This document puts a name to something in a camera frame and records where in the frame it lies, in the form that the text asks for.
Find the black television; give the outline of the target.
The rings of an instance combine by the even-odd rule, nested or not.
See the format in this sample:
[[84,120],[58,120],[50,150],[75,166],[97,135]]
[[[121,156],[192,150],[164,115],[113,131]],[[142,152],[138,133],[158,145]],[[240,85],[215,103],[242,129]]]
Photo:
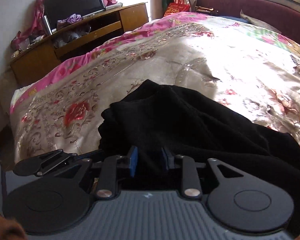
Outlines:
[[72,14],[87,16],[105,10],[103,0],[44,0],[43,5],[51,29]]

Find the wooden tv cabinet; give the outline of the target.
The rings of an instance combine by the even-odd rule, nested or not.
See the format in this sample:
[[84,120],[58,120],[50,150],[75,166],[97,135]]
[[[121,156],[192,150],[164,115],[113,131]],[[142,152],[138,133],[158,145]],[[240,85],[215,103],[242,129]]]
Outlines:
[[30,85],[67,59],[148,22],[146,3],[98,12],[45,37],[10,62],[17,84]]

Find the black pants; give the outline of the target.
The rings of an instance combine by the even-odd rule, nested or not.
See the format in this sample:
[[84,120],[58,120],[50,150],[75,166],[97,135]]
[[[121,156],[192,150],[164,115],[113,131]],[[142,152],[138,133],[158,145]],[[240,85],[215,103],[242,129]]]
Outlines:
[[99,147],[119,153],[136,146],[155,174],[166,146],[197,162],[219,159],[281,187],[295,203],[288,230],[300,234],[300,146],[290,134],[253,124],[195,90],[151,80],[101,115]]

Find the red gift bag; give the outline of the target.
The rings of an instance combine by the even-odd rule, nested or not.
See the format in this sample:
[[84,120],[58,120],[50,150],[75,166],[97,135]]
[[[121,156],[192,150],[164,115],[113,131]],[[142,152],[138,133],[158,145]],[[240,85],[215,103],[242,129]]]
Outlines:
[[186,3],[185,0],[174,0],[167,6],[167,9],[164,12],[164,17],[179,12],[188,12],[189,10],[190,5]]

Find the floral satin bedspread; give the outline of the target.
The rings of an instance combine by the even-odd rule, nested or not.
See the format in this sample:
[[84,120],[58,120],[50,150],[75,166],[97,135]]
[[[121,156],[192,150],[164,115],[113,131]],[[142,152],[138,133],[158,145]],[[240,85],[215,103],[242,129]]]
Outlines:
[[145,80],[196,90],[300,145],[300,45],[222,17],[176,13],[112,38],[15,91],[14,160],[98,148],[101,113]]

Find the pink cloth behind tv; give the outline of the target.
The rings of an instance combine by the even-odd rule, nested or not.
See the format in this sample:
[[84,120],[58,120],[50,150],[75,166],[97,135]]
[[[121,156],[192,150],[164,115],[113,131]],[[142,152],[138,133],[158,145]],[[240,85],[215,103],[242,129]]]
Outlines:
[[[117,4],[116,0],[102,0],[104,5],[110,6]],[[44,0],[36,0],[34,4],[33,11],[33,20],[32,25],[24,32],[19,31],[15,38],[11,41],[11,48],[16,51],[20,49],[19,44],[25,41],[30,35],[34,33],[43,33],[43,27],[41,25],[40,19],[44,16],[45,8],[44,8]]]

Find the maroon upholstered bench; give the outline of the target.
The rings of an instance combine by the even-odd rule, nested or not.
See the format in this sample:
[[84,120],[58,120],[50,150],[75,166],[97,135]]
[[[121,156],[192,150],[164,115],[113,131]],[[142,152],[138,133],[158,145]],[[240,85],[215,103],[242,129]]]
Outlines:
[[219,16],[239,18],[240,12],[266,22],[282,35],[300,44],[300,12],[266,0],[197,0],[201,7],[213,8]]

